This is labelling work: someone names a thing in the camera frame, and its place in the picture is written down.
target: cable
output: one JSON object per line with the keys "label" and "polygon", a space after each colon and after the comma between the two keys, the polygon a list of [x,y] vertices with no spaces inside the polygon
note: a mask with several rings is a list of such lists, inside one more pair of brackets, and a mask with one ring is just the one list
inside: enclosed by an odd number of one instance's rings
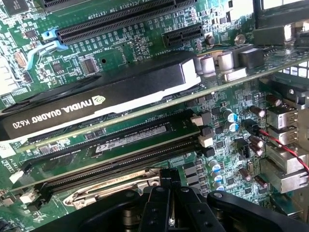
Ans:
{"label": "cable", "polygon": [[273,141],[275,141],[276,143],[278,143],[278,144],[280,145],[281,148],[283,148],[284,150],[286,150],[287,152],[289,152],[292,156],[294,156],[294,157],[298,160],[298,162],[299,162],[301,165],[304,166],[304,169],[305,169],[306,172],[309,174],[309,167],[307,166],[307,164],[305,164],[305,163],[303,162],[303,160],[302,160],[300,157],[298,157],[298,155],[297,155],[294,151],[292,151],[291,149],[289,149],[287,146],[283,145],[278,139],[272,137],[272,136],[269,135],[266,131],[264,131],[264,130],[259,130],[259,132],[260,132],[262,135],[266,136],[268,139],[273,140]]}

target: black pcie slot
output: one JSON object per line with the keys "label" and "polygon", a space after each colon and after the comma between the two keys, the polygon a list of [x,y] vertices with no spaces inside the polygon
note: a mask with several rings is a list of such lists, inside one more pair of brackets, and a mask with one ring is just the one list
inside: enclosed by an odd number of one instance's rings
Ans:
{"label": "black pcie slot", "polygon": [[196,0],[152,0],[138,6],[60,29],[56,34],[61,43],[72,44],[154,17],[179,11],[193,5],[195,2]]}
{"label": "black pcie slot", "polygon": [[94,139],[94,140],[86,142],[86,143],[77,144],[75,146],[71,146],[71,147],[68,147],[66,149],[51,153],[51,154],[37,156],[35,158],[32,158],[32,159],[25,161],[21,166],[21,170],[26,173],[31,169],[32,165],[34,165],[34,164],[38,164],[38,163],[41,163],[41,162],[45,162],[47,160],[55,159],[55,158],[63,156],[63,155],[69,155],[69,154],[72,154],[72,153],[76,153],[77,151],[79,151],[81,149],[84,149],[84,148],[87,148],[87,147],[90,147],[90,146],[93,146],[93,145],[97,145],[97,144],[104,144],[107,141],[117,139],[117,138],[121,138],[121,137],[124,137],[128,134],[139,132],[141,130],[148,129],[148,128],[151,128],[153,126],[158,126],[158,125],[161,125],[163,123],[167,123],[167,122],[170,122],[170,121],[173,121],[173,120],[184,120],[186,118],[190,118],[193,113],[194,112],[192,110],[186,110],[186,111],[183,111],[181,113],[174,114],[174,115],[164,117],[164,118],[160,118],[160,119],[157,119],[157,120],[152,121],[152,122],[148,122],[148,123],[145,123],[145,124],[142,124],[142,125],[136,125],[134,127],[130,127],[130,128],[118,131],[116,133],[104,136],[104,137],[99,137],[97,139]]}
{"label": "black pcie slot", "polygon": [[97,167],[82,170],[66,177],[51,180],[45,183],[45,186],[52,193],[59,193],[90,182],[95,182],[107,177],[112,178],[120,173],[172,159],[188,152],[193,152],[196,149],[196,138],[189,137],[160,147],[138,152],[122,159],[116,159]]}
{"label": "black pcie slot", "polygon": [[165,46],[168,47],[183,44],[184,42],[203,37],[204,32],[202,24],[197,23],[191,26],[164,33],[162,36]]}
{"label": "black pcie slot", "polygon": [[87,0],[41,0],[42,7],[48,11],[57,11]]}

